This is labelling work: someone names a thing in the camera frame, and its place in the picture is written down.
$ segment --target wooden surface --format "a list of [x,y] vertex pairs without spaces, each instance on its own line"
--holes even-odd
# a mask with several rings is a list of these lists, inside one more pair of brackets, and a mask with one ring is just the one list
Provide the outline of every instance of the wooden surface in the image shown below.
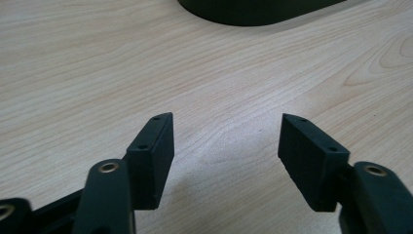
[[284,112],[413,190],[411,0],[262,27],[172,0],[1,0],[0,79],[0,199],[34,209],[169,111],[175,159],[137,233],[340,233],[338,212],[312,212],[277,156]]

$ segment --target wood grain pattern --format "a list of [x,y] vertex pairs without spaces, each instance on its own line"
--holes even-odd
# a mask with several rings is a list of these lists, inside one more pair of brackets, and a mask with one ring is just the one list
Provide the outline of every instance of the wood grain pattern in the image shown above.
[[0,199],[83,187],[171,111],[176,156],[138,233],[340,233],[277,157],[282,113],[413,190],[413,2],[343,4],[234,27],[176,1],[0,1]]

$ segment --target dark green object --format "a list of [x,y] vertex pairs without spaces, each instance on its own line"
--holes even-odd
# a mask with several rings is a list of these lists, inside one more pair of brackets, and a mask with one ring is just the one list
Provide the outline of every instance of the dark green object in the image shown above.
[[198,17],[236,26],[260,26],[296,18],[345,0],[178,0]]

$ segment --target table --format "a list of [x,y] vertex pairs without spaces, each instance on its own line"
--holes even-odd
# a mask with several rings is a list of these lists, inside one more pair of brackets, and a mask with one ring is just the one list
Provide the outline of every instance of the table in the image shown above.
[[312,120],[413,189],[413,2],[348,1],[235,27],[167,0],[0,2],[0,199],[38,209],[123,157],[173,112],[161,206],[137,233],[340,233],[277,156],[281,118]]

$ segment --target black object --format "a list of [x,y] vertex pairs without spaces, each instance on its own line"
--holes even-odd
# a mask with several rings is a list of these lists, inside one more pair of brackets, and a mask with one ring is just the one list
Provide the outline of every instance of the black object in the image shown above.
[[260,26],[289,20],[345,0],[178,0],[191,13],[214,22]]
[[21,198],[0,201],[0,233],[135,233],[133,210],[159,207],[174,156],[172,114],[151,118],[125,157],[95,164],[83,190],[32,211]]
[[413,197],[391,170],[350,152],[307,119],[283,114],[279,157],[315,212],[343,209],[343,233],[413,233]]

